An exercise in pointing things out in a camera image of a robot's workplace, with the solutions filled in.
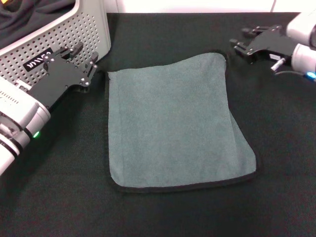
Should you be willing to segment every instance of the perforated metal panel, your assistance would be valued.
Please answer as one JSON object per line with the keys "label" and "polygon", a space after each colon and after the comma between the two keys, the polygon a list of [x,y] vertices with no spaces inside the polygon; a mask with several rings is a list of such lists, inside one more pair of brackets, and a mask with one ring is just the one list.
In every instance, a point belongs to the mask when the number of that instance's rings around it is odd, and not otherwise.
{"label": "perforated metal panel", "polygon": [[11,83],[20,79],[32,86],[45,75],[43,64],[30,72],[25,70],[23,64],[48,48],[56,51],[62,46],[74,47],[79,41],[83,42],[84,47],[73,59],[74,64],[81,65],[94,51],[99,53],[100,58],[103,57],[110,50],[110,36],[103,0],[93,1],[94,5],[90,0],[78,1],[80,5],[75,15],[1,55],[0,76]]}

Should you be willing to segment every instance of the gray-green towel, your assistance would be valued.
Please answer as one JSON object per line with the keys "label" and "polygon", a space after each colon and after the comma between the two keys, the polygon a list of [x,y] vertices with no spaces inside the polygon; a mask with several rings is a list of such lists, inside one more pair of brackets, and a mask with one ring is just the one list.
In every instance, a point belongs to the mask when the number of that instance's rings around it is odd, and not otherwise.
{"label": "gray-green towel", "polygon": [[118,185],[178,187],[256,171],[228,108],[225,70],[223,55],[206,53],[109,73],[109,163]]}

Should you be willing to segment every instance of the black table surface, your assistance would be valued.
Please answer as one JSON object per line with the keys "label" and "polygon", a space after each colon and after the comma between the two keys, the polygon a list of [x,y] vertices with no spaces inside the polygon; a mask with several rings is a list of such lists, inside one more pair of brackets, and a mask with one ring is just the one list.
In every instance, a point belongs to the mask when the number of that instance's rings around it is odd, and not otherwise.
{"label": "black table surface", "polygon": [[0,178],[0,236],[315,236],[316,85],[248,65],[229,39],[247,26],[286,25],[295,13],[109,14],[104,71],[167,65],[220,49],[230,54],[228,102],[259,176],[190,192],[126,194],[106,173],[105,80],[72,93]]}

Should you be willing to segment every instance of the logo label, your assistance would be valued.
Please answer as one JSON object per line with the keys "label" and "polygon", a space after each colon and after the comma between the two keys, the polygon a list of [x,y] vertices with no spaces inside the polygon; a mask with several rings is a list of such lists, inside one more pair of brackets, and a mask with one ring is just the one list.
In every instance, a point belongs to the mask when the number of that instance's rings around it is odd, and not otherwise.
{"label": "logo label", "polygon": [[53,50],[51,48],[48,48],[47,50],[43,51],[39,55],[32,58],[30,61],[23,64],[23,67],[27,72],[33,70],[34,68],[37,68],[39,65],[41,65],[44,62],[44,57],[47,54],[52,54]]}

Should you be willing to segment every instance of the green led light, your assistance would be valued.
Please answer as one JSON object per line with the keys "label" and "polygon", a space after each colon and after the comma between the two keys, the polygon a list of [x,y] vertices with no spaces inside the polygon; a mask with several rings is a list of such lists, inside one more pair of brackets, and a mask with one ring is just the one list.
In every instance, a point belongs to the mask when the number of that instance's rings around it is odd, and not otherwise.
{"label": "green led light", "polygon": [[33,136],[33,138],[37,138],[39,136],[40,132],[35,133],[35,135]]}

